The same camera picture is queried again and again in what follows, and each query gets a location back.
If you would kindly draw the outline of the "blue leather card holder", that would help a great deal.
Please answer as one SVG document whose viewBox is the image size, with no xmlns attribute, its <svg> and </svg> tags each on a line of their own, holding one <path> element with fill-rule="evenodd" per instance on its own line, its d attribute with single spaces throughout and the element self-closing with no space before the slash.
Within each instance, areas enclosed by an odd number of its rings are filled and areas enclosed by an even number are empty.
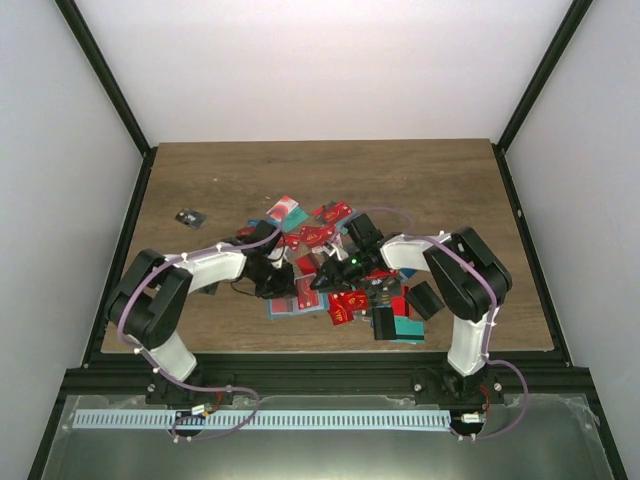
<svg viewBox="0 0 640 480">
<path fill-rule="evenodd" d="M 294 279 L 297 289 L 296 297 L 269 299 L 267 316 L 270 319 L 276 319 L 326 311 L 329 308 L 327 294 L 310 288 L 314 278 L 314 274 L 308 274 Z"/>
</svg>

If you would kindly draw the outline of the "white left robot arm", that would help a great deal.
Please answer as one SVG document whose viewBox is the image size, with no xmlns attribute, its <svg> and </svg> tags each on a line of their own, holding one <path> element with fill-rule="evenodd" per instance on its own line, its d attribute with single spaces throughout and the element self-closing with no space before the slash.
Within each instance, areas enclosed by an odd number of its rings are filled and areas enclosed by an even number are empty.
<svg viewBox="0 0 640 480">
<path fill-rule="evenodd" d="M 196 402 L 204 392 L 197 360 L 177 326 L 187 297 L 216 289 L 221 282 L 249 280 L 264 300 L 297 295 L 292 265 L 278 248 L 282 227 L 261 220 L 247 235 L 211 247 L 175 255 L 152 249 L 138 253 L 105 307 L 118 338 L 170 378 L 169 391 L 181 403 Z"/>
</svg>

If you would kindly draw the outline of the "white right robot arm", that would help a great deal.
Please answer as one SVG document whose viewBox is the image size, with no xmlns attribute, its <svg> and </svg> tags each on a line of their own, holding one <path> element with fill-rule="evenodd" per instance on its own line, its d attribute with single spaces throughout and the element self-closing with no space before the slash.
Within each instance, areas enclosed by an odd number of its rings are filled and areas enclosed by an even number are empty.
<svg viewBox="0 0 640 480">
<path fill-rule="evenodd" d="M 439 291 L 422 282 L 409 290 L 407 301 L 424 320 L 443 308 L 453 314 L 449 369 L 441 376 L 442 389 L 455 402 L 471 400 L 481 390 L 491 364 L 495 318 L 513 286 L 507 268 L 469 226 L 436 236 L 384 235 L 363 212 L 352 216 L 346 228 L 355 249 L 348 256 L 331 254 L 310 288 L 344 291 L 362 284 L 376 269 L 431 274 Z"/>
</svg>

